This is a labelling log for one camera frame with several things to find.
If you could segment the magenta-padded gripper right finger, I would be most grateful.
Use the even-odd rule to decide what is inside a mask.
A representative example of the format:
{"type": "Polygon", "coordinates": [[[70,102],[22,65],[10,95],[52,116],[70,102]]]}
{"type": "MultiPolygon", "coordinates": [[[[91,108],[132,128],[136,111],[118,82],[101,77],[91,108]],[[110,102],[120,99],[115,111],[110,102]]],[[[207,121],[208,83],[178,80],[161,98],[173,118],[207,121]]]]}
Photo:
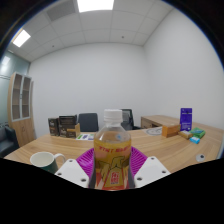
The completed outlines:
{"type": "Polygon", "coordinates": [[[170,175],[168,169],[155,157],[147,157],[136,148],[129,160],[129,187],[140,188],[170,175]]]}

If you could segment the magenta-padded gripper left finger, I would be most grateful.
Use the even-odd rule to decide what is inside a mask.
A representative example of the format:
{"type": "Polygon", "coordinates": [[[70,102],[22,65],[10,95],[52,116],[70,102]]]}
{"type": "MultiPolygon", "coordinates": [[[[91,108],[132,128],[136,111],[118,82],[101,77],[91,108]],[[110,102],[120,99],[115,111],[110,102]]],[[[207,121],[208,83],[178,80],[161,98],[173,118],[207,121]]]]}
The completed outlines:
{"type": "Polygon", "coordinates": [[[96,183],[94,149],[89,149],[77,159],[68,159],[55,173],[78,186],[93,189],[96,183]]]}

